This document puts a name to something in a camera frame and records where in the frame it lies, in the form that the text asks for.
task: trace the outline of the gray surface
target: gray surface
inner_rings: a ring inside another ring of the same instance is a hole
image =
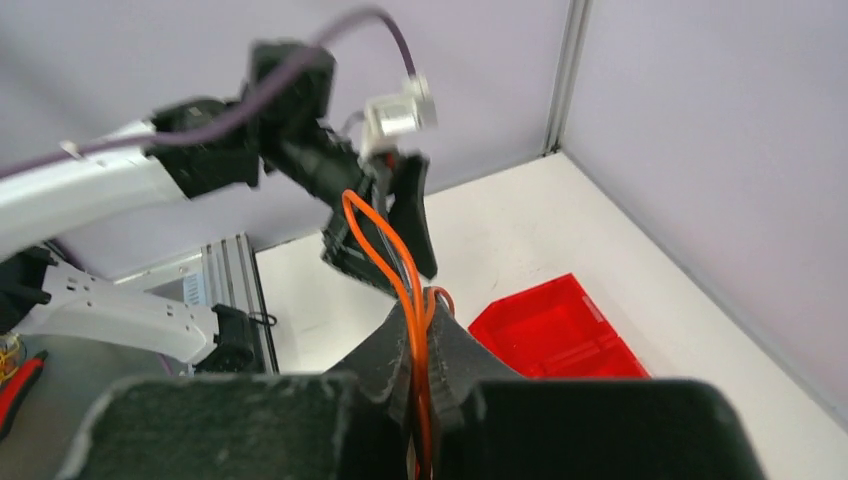
[[[181,300],[181,286],[163,295]],[[164,375],[147,351],[68,337],[27,337],[30,355],[47,350],[44,373],[27,395],[9,436],[0,442],[0,479],[52,479],[89,406],[113,382]],[[179,366],[172,364],[176,371]]]
[[[541,152],[568,1],[380,0],[406,34],[437,101],[440,127],[410,139],[433,160],[440,189]],[[4,0],[0,6],[3,162],[107,133],[195,94],[231,95],[256,38],[308,39],[359,2],[332,0]],[[331,123],[369,96],[397,91],[401,60],[377,26],[333,46]],[[326,210],[280,176],[259,193],[235,188],[192,205],[125,215],[63,240],[115,277],[246,231],[256,248],[326,221]]]
[[[843,418],[846,25],[839,1],[595,2],[565,131]]]

